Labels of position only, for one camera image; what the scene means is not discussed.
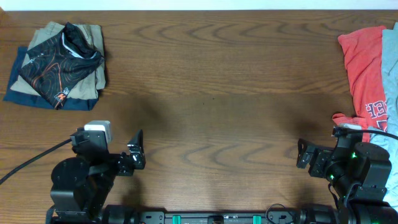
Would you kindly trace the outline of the black printed cycling jersey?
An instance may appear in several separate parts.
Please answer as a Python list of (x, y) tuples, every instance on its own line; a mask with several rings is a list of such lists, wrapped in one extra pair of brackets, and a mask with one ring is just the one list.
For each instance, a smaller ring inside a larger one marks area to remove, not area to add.
[(18, 75), (60, 110), (73, 87), (102, 63), (104, 55), (88, 45), (76, 24), (68, 22), (58, 34), (28, 49)]

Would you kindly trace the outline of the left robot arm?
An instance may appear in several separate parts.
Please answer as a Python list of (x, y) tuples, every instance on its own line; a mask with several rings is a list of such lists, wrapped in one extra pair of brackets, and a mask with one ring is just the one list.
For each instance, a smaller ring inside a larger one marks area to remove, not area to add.
[(46, 223), (136, 224), (140, 215), (131, 207), (105, 205), (117, 176), (132, 176), (145, 168), (143, 131), (128, 142), (128, 152), (108, 151), (104, 131), (79, 128), (70, 136), (74, 157), (59, 162), (52, 171)]

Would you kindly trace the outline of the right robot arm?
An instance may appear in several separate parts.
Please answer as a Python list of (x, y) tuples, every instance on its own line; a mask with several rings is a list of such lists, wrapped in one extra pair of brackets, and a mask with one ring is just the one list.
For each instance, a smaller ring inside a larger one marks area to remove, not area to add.
[(336, 208), (304, 208), (296, 223), (397, 223), (397, 211), (384, 197), (392, 170), (389, 153), (364, 142), (364, 130), (333, 129), (335, 147), (298, 140), (297, 167), (328, 181)]

